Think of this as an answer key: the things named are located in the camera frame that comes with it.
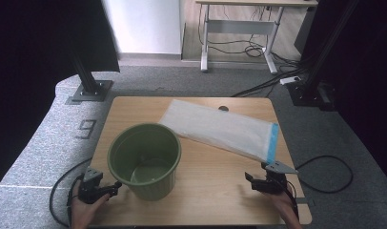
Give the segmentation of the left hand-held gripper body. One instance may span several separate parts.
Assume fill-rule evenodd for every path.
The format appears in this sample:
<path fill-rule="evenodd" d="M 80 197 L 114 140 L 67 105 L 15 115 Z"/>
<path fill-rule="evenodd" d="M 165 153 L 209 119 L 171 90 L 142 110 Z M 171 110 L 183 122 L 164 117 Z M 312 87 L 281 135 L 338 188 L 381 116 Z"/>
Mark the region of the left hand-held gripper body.
<path fill-rule="evenodd" d="M 93 204 L 103 197 L 105 192 L 111 191 L 110 187 L 100 187 L 102 178 L 102 172 L 88 167 L 79 186 L 79 199 L 84 203 Z"/>

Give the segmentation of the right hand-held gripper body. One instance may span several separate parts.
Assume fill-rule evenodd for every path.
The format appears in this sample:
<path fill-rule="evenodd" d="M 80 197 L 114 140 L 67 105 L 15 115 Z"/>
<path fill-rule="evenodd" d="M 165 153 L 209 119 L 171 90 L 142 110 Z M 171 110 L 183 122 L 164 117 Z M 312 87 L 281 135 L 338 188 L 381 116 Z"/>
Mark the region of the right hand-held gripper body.
<path fill-rule="evenodd" d="M 261 168 L 266 171 L 265 184 L 261 190 L 268 194 L 280 194 L 287 188 L 287 174 L 298 174 L 298 171 L 280 161 L 262 162 Z"/>

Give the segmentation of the green plastic bin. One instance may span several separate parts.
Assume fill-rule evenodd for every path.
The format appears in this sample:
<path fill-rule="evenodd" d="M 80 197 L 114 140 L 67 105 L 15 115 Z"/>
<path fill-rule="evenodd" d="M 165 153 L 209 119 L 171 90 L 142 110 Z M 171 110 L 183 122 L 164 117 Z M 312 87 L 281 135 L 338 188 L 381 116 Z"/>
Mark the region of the green plastic bin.
<path fill-rule="evenodd" d="M 172 191 L 181 156 L 179 138 L 171 129 L 162 124 L 143 123 L 115 138 L 107 161 L 117 181 L 138 198 L 156 201 Z"/>

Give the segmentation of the white bin bag blue edge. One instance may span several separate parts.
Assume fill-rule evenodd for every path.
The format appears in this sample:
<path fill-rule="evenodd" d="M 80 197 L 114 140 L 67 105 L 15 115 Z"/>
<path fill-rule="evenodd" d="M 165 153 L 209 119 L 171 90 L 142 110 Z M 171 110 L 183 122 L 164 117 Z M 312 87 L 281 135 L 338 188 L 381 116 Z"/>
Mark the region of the white bin bag blue edge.
<path fill-rule="evenodd" d="M 278 125 L 174 99 L 160 124 L 186 138 L 258 161 L 275 161 Z"/>

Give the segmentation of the person's right hand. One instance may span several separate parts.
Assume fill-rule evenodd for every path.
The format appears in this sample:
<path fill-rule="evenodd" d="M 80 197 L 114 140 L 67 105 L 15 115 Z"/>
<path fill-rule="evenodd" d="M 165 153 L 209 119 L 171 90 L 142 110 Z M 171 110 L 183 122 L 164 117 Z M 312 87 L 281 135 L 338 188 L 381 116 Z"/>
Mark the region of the person's right hand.
<path fill-rule="evenodd" d="M 266 194 L 266 197 L 272 202 L 274 208 L 286 223 L 292 220 L 298 220 L 295 214 L 294 205 L 287 194 Z"/>

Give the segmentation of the person's left hand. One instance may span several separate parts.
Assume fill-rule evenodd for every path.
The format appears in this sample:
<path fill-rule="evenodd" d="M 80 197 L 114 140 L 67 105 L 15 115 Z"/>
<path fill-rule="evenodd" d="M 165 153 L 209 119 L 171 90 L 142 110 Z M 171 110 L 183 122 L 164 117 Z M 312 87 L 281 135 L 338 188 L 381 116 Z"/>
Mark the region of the person's left hand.
<path fill-rule="evenodd" d="M 88 204 L 81 201 L 78 195 L 73 194 L 71 197 L 71 229 L 87 229 L 97 210 L 109 199 L 109 195 L 104 195 L 95 203 Z"/>

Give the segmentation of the white power strip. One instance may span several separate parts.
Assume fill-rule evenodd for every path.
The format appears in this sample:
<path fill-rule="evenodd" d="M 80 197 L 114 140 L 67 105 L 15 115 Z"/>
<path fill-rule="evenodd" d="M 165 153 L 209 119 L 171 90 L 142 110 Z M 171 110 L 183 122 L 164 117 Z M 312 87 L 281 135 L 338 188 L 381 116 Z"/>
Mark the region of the white power strip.
<path fill-rule="evenodd" d="M 291 83 L 296 83 L 301 81 L 301 78 L 299 76 L 291 76 L 291 77 L 285 77 L 279 80 L 280 85 L 286 85 Z"/>

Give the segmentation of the black metal stand grey base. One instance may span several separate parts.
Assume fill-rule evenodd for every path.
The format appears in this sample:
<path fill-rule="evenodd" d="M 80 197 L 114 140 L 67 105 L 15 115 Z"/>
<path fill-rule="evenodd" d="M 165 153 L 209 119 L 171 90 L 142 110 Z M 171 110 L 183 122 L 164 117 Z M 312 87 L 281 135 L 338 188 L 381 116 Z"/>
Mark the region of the black metal stand grey base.
<path fill-rule="evenodd" d="M 103 102 L 112 87 L 111 80 L 96 80 L 92 72 L 86 68 L 76 51 L 71 52 L 72 64 L 81 80 L 74 95 L 70 98 L 72 104 L 84 101 Z"/>

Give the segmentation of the black curtain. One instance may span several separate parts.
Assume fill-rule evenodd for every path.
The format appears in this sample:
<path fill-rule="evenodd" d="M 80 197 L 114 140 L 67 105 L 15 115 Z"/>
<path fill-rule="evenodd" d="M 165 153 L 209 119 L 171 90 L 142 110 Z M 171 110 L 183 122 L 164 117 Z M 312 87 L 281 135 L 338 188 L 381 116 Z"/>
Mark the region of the black curtain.
<path fill-rule="evenodd" d="M 56 84 L 117 72 L 103 0 L 0 0 L 0 181 L 51 108 Z"/>
<path fill-rule="evenodd" d="M 322 67 L 333 105 L 387 176 L 387 0 L 333 0 L 336 28 Z"/>

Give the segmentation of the white panel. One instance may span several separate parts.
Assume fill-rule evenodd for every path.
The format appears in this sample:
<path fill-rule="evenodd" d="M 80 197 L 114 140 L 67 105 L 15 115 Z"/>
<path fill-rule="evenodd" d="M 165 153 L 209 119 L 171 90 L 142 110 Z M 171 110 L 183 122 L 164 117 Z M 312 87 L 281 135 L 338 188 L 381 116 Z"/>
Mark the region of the white panel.
<path fill-rule="evenodd" d="M 120 53 L 181 54 L 184 0 L 102 0 Z"/>

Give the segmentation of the white frame desk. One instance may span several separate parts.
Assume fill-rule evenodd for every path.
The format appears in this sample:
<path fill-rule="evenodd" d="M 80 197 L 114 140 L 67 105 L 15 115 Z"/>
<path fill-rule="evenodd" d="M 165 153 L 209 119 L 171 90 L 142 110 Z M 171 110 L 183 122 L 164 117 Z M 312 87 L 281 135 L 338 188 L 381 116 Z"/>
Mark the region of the white frame desk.
<path fill-rule="evenodd" d="M 195 0 L 197 4 L 205 7 L 203 20 L 203 44 L 201 49 L 200 70 L 205 73 L 208 70 L 208 34 L 261 34 L 267 35 L 266 47 L 262 49 L 264 59 L 271 74 L 277 74 L 277 69 L 272 57 L 272 47 L 275 42 L 283 12 L 286 8 L 315 8 L 316 0 Z M 234 21 L 216 20 L 210 18 L 210 7 L 216 5 L 226 6 L 256 6 L 277 7 L 277 16 L 274 21 Z"/>

